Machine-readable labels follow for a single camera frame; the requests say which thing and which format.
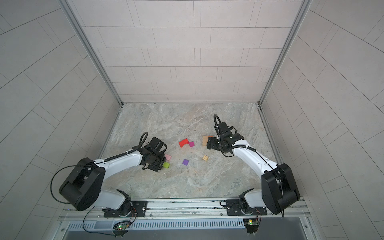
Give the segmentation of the green wood block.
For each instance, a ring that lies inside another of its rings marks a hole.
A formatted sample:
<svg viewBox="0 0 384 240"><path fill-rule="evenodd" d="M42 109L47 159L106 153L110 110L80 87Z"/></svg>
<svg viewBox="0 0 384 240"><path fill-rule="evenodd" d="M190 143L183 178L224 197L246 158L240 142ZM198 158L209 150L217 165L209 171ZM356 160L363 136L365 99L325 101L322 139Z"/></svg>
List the green wood block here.
<svg viewBox="0 0 384 240"><path fill-rule="evenodd" d="M164 163L163 163L163 167L166 168L166 169L168 169L168 168L170 167L170 163L168 163L168 162L164 162Z"/></svg>

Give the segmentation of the natural wood long block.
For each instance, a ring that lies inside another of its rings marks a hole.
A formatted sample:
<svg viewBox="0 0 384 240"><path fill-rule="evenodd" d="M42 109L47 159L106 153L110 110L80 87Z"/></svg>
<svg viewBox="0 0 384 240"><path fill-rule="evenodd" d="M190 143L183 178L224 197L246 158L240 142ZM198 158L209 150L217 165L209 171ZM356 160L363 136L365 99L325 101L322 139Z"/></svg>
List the natural wood long block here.
<svg viewBox="0 0 384 240"><path fill-rule="evenodd" d="M203 147L206 147L206 146L207 146L208 139L209 139L209 136L203 136L203 141L202 141L202 145L203 145Z"/></svg>

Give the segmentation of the red wood block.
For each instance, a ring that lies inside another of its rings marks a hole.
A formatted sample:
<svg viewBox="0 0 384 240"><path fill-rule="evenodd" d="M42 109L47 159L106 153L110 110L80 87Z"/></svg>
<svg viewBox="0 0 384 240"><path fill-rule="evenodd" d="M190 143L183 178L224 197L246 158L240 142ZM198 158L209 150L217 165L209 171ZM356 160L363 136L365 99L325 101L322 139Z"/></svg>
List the red wood block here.
<svg viewBox="0 0 384 240"><path fill-rule="evenodd" d="M189 140L188 139L184 139L184 140L179 142L180 148L182 148L184 145L188 145L188 144L189 144Z"/></svg>

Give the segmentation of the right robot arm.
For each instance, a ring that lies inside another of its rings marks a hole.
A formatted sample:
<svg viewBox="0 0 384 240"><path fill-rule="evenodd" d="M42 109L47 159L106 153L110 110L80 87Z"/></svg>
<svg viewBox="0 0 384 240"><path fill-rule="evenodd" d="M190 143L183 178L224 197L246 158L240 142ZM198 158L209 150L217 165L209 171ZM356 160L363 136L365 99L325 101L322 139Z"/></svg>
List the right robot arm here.
<svg viewBox="0 0 384 240"><path fill-rule="evenodd" d="M217 136L208 137L207 149L217 150L224 157L238 157L261 179L261 189L250 189L239 196L240 209L251 214L266 207L272 214L283 214L301 198L292 169L287 164L269 160L240 135L236 128L214 119Z"/></svg>

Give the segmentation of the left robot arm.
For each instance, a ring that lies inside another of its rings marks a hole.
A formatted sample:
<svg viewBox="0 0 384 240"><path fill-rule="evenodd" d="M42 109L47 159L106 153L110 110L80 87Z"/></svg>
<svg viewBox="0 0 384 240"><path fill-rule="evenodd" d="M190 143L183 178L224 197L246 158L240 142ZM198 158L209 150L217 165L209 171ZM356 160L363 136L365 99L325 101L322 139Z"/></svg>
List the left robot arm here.
<svg viewBox="0 0 384 240"><path fill-rule="evenodd" d="M139 145L124 153L104 160L81 159L60 186L60 195L77 211L102 207L106 218L134 214L135 206L127 193L102 186L106 179L129 168L142 166L154 172L163 168L167 145L156 137L146 143L147 135L143 133Z"/></svg>

